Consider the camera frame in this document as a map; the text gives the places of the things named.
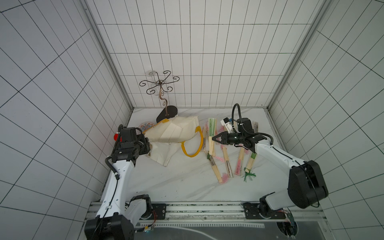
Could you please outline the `grey pink folding fan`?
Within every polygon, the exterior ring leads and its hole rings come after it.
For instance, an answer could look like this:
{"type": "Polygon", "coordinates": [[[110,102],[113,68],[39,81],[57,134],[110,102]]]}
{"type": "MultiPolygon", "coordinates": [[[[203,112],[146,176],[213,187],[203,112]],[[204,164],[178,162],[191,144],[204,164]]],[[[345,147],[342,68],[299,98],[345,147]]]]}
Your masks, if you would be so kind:
{"type": "Polygon", "coordinates": [[[258,122],[253,122],[253,129],[255,133],[259,132],[259,123],[258,122]]]}

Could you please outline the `green fan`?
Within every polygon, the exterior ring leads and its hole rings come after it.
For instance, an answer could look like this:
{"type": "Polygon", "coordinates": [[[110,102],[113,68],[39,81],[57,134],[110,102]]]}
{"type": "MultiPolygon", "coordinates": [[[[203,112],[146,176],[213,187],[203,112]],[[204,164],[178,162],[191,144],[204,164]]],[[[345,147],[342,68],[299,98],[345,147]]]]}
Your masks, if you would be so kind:
{"type": "Polygon", "coordinates": [[[209,129],[209,154],[211,156],[215,156],[216,155],[215,141],[213,140],[213,137],[215,136],[215,132],[216,132],[216,125],[217,125],[217,120],[215,118],[209,118],[209,122],[208,122],[208,129],[209,129]]]}
{"type": "Polygon", "coordinates": [[[247,163],[247,166],[244,168],[244,172],[245,172],[245,175],[244,175],[244,182],[247,182],[247,179],[249,179],[250,181],[253,180],[253,178],[256,177],[256,174],[254,174],[252,172],[252,168],[253,168],[253,164],[255,162],[255,159],[256,159],[256,156],[257,156],[257,153],[252,153],[250,158],[249,158],[249,161],[247,163]]]}

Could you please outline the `white canvas tote bag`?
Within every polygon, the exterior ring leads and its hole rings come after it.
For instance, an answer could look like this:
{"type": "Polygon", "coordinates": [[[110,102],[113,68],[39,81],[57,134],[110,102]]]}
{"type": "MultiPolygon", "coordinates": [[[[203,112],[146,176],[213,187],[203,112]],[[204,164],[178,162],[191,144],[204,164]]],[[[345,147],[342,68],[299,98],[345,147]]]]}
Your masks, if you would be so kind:
{"type": "Polygon", "coordinates": [[[164,167],[179,149],[187,157],[193,158],[199,154],[204,145],[204,135],[197,116],[164,119],[144,131],[144,135],[150,142],[150,152],[146,156],[164,167]],[[197,134],[200,135],[199,148],[194,154],[188,154],[185,142],[197,134]]]}

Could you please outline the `natural wood fan row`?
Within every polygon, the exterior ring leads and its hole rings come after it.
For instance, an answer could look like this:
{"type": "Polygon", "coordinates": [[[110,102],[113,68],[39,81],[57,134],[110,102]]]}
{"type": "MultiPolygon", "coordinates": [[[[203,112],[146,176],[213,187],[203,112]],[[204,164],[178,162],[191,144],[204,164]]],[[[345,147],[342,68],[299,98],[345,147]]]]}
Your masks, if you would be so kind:
{"type": "Polygon", "coordinates": [[[230,159],[229,159],[227,148],[224,145],[221,145],[221,149],[223,151],[223,156],[224,156],[228,176],[229,176],[229,178],[233,178],[234,175],[233,175],[232,167],[230,164],[230,159]]]}

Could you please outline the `grey fan pink tassel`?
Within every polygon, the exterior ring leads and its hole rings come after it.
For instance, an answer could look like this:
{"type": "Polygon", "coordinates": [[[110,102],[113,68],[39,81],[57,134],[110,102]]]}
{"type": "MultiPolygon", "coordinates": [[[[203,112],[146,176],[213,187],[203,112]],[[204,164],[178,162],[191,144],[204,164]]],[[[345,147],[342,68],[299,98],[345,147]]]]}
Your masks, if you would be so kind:
{"type": "Polygon", "coordinates": [[[220,184],[225,184],[229,180],[229,176],[227,174],[221,175],[214,158],[209,153],[207,153],[207,159],[208,159],[208,161],[209,161],[209,163],[210,163],[210,165],[214,171],[216,178],[218,179],[218,182],[220,184]]]}

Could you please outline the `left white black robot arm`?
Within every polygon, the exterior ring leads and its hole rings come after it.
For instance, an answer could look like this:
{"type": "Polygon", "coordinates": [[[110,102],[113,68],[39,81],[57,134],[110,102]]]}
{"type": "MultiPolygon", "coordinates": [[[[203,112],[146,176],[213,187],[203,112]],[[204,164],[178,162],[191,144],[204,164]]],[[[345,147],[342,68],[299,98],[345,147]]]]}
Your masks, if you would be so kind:
{"type": "Polygon", "coordinates": [[[150,143],[139,128],[120,125],[111,155],[105,162],[111,170],[102,204],[93,219],[85,223],[88,240],[132,240],[140,218],[148,218],[153,212],[148,195],[133,197],[127,201],[128,181],[136,161],[150,151],[150,143]]]}

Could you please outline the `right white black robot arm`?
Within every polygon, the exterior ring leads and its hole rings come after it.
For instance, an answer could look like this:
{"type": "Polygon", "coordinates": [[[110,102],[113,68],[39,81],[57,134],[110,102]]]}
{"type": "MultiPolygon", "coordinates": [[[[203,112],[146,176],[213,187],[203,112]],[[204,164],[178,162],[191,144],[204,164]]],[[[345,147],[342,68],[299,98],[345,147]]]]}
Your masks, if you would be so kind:
{"type": "Polygon", "coordinates": [[[329,195],[321,168],[315,161],[304,161],[276,147],[272,136],[254,132],[248,118],[236,122],[225,118],[221,124],[226,130],[214,136],[213,141],[250,150],[274,164],[288,177],[285,190],[260,198],[258,212],[262,218],[268,219],[284,208],[305,209],[329,195]]]}

